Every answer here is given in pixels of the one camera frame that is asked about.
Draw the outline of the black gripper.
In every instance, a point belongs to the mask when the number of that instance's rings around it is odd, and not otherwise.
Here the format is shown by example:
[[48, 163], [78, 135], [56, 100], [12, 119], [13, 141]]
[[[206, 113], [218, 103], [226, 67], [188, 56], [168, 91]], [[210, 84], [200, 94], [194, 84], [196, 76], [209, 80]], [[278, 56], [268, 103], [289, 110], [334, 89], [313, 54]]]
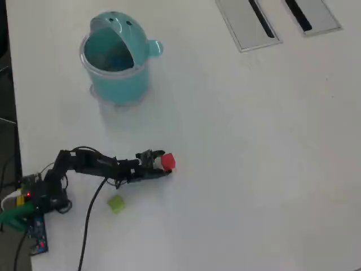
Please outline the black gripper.
[[[151, 157], [153, 160], [165, 155], [163, 150], [152, 150]], [[121, 177], [127, 183], [134, 183], [145, 180], [154, 180], [161, 177], [166, 177], [173, 172], [170, 170], [155, 169], [153, 164], [146, 162], [142, 163], [139, 159], [121, 160]]]

